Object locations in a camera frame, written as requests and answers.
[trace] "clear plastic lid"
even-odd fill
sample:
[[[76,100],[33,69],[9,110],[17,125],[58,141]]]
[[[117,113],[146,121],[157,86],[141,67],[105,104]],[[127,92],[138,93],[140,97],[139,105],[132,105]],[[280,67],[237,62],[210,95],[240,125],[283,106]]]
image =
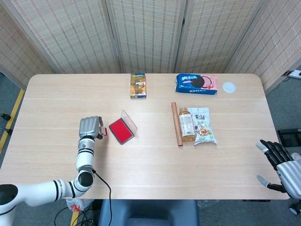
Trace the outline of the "clear plastic lid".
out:
[[[128,116],[125,110],[122,110],[121,118],[124,121],[124,123],[127,125],[127,127],[130,129],[130,131],[133,134],[135,134],[138,128],[136,127],[135,123],[131,120],[131,118]]]

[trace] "woven room divider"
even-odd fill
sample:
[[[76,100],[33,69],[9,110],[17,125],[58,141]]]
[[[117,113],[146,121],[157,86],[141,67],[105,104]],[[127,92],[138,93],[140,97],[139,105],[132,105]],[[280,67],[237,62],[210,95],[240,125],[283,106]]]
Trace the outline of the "woven room divider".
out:
[[[22,89],[35,74],[52,73],[48,63],[0,5],[0,70]]]
[[[300,1],[2,4],[55,73],[255,73],[268,91],[301,59]],[[25,87],[31,76],[14,79]]]

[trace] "red ink pad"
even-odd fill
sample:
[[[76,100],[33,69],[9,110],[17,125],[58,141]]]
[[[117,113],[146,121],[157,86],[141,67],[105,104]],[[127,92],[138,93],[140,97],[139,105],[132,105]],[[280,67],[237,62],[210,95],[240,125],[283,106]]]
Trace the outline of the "red ink pad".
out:
[[[134,137],[134,134],[121,118],[113,122],[109,128],[121,145]]]

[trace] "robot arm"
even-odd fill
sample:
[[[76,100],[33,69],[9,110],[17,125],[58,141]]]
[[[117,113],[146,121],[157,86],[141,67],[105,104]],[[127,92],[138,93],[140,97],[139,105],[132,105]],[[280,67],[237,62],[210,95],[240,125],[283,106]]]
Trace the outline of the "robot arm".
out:
[[[294,153],[294,160],[286,148],[276,142],[260,140],[256,146],[267,156],[281,185],[271,184],[260,175],[257,175],[257,179],[269,189],[288,193],[290,197],[301,200],[301,163],[297,161],[299,155]]]
[[[29,206],[40,206],[66,197],[80,197],[93,184],[93,156],[95,138],[106,135],[101,117],[81,119],[79,126],[79,145],[76,170],[78,175],[69,182],[53,180],[35,185],[0,185],[0,226],[13,223],[15,207],[20,202]]]

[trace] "bottle label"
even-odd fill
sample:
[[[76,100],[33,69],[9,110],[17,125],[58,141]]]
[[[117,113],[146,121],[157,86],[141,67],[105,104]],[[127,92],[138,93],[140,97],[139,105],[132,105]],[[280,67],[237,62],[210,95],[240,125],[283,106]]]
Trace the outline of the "bottle label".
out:
[[[179,120],[181,124],[182,137],[193,135],[194,129],[191,114],[182,114],[179,116]]]

